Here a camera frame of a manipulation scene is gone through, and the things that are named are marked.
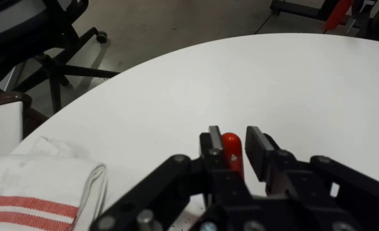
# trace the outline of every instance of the striped towel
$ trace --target striped towel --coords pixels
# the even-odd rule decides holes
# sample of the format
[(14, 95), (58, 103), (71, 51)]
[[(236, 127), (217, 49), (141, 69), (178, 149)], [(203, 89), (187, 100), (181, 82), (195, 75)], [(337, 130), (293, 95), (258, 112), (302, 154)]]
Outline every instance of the striped towel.
[[(53, 150), (49, 141), (40, 144), (34, 150)], [(105, 167), (86, 158), (51, 152), (0, 157), (0, 231), (89, 230), (103, 209), (105, 186)]]

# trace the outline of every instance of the white table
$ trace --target white table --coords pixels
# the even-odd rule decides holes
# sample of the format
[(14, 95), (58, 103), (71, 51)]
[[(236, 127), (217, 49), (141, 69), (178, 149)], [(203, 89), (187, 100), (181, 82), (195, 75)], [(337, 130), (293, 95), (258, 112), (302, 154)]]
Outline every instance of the white table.
[(209, 125), (242, 139), (255, 125), (302, 161), (329, 155), (379, 180), (379, 42), (281, 34), (171, 53), (77, 99), (16, 153), (48, 136), (107, 163), (109, 207), (169, 155), (196, 158)]

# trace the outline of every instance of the red object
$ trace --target red object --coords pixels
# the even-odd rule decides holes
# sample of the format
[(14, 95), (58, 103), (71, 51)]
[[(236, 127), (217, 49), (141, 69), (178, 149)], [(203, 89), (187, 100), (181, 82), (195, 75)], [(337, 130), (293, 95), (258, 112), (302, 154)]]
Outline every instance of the red object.
[(327, 23), (326, 23), (326, 31), (334, 30), (346, 17), (347, 10), (352, 7), (354, 0), (340, 0), (333, 12), (331, 13)]
[(244, 162), (242, 162), (242, 144), (241, 139), (235, 134), (224, 134), (222, 136), (224, 145), (224, 158), (231, 170), (240, 173), (244, 179)]

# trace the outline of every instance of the towel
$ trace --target towel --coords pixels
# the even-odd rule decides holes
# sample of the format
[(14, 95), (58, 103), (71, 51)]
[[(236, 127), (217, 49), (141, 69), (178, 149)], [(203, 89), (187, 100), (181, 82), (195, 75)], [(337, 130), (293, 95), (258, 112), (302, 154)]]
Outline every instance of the towel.
[(43, 137), (28, 154), (0, 157), (0, 230), (86, 231), (105, 189), (104, 164)]

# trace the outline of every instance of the chair armrest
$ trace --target chair armrest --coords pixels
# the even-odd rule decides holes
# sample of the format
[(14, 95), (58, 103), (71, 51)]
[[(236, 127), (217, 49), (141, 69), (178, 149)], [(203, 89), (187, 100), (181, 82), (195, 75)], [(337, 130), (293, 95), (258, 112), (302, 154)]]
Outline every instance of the chair armrest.
[(32, 99), (22, 93), (0, 93), (0, 105), (11, 104), (14, 102), (22, 102), (25, 109), (30, 108), (32, 104)]

